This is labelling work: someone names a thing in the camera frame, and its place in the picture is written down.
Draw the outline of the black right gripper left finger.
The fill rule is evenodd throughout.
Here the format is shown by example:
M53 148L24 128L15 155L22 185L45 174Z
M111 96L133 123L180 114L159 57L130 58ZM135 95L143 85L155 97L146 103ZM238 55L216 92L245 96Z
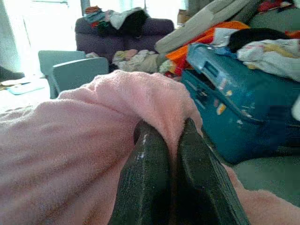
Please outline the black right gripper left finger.
M161 134L141 120L124 164L108 225L167 225L170 217L169 149Z

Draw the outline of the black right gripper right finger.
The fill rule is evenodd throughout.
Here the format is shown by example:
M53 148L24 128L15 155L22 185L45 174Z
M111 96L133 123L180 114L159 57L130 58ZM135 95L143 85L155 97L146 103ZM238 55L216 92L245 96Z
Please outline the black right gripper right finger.
M188 118L177 150L178 225L250 225L226 169Z

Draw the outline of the pink fluffy pillow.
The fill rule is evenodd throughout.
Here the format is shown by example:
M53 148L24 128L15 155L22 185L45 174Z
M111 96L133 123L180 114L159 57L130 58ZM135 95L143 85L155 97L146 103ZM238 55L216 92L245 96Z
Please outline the pink fluffy pillow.
M177 150L188 118L202 137L202 117L184 84L121 70L55 100L0 113L0 225L108 225L141 120L169 149L167 225L177 225ZM245 189L221 165L251 225L300 225L299 207Z

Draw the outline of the purple sofa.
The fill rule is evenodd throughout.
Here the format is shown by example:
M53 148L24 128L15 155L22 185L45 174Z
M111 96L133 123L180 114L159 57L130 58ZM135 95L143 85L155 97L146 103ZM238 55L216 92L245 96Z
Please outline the purple sofa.
M101 37L96 28L84 18L79 18L75 23L76 49L85 53L94 52L111 62L117 51L130 49L155 51L155 43L173 30L174 24L169 19L147 18L139 38L116 35Z

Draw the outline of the black cloth on sofa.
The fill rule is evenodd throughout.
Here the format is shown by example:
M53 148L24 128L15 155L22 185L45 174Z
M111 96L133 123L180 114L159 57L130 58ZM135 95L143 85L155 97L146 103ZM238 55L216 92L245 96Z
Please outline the black cloth on sofa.
M148 14L144 10L135 11L126 17L118 30L118 35L139 38L142 35L143 25L148 17Z

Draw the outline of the white cloth on sofa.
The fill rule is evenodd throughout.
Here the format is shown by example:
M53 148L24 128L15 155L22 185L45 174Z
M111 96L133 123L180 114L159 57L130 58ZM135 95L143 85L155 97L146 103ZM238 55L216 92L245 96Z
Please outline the white cloth on sofa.
M107 22L110 22L110 24L117 30L121 28L123 25L125 19L129 17L130 15L136 14L136 13L142 13L142 15L149 17L149 14L142 9L141 7L135 7L130 10L123 11L121 13L118 13L113 10L107 10L105 11L105 20Z

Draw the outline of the blue plastic bin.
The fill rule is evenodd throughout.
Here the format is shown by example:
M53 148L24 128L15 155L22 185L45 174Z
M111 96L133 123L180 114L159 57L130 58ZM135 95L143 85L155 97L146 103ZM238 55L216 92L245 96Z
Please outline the blue plastic bin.
M190 44L181 81L194 100L203 129L230 164L274 156L300 138L292 106L300 83L216 54L210 45Z

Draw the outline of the pile of light clothes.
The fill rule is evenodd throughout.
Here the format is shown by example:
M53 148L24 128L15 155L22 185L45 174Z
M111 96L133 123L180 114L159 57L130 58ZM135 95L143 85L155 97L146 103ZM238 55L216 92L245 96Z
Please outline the pile of light clothes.
M130 49L117 51L112 59L112 64L126 72L166 73L173 72L175 64L164 54L149 50Z

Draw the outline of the grey-blue chair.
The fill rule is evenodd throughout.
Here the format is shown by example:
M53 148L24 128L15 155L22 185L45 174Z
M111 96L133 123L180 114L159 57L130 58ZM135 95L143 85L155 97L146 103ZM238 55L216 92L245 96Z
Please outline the grey-blue chair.
M57 98L64 90L90 83L97 75L109 73L106 58L87 58L82 51L41 50L38 59L40 70L49 84L51 99Z

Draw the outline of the white patterned cloth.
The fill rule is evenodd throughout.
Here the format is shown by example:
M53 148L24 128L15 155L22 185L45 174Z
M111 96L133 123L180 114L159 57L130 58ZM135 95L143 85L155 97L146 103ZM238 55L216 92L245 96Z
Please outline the white patterned cloth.
M237 51L237 58L249 69L300 83L300 39L251 42Z

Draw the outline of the light blue floor mat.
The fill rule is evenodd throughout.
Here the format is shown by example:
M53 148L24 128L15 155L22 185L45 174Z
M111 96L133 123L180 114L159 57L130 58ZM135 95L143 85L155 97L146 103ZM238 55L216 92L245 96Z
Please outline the light blue floor mat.
M29 82L8 87L6 90L13 95L22 95L43 88L45 88L45 84L43 82Z

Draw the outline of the black garment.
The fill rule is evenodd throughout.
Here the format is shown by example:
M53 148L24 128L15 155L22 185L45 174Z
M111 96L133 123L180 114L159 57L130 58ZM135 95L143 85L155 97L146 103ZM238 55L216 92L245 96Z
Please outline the black garment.
M232 53L248 43L263 40L291 39L285 33L269 28L250 28L234 32L229 37L228 48Z

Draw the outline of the beige cushion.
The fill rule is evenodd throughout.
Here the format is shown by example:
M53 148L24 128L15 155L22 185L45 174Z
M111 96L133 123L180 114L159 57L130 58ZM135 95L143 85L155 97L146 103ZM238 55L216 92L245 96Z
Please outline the beige cushion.
M170 53L212 26L225 21L248 23L263 0L214 0L185 24L155 43L158 53Z

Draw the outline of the cardboard box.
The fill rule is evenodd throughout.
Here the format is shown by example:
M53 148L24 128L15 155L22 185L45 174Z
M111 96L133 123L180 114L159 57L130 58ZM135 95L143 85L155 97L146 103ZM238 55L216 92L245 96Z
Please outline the cardboard box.
M187 10L179 9L177 14L177 24L183 24L189 20L189 16L187 15Z

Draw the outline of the red patterned cloth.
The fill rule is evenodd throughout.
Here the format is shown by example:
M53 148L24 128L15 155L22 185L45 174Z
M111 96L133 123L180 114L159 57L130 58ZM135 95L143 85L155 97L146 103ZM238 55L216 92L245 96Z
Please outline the red patterned cloth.
M259 14L272 10L282 12L292 8L300 8L300 0L262 0L262 2L259 3L257 12Z

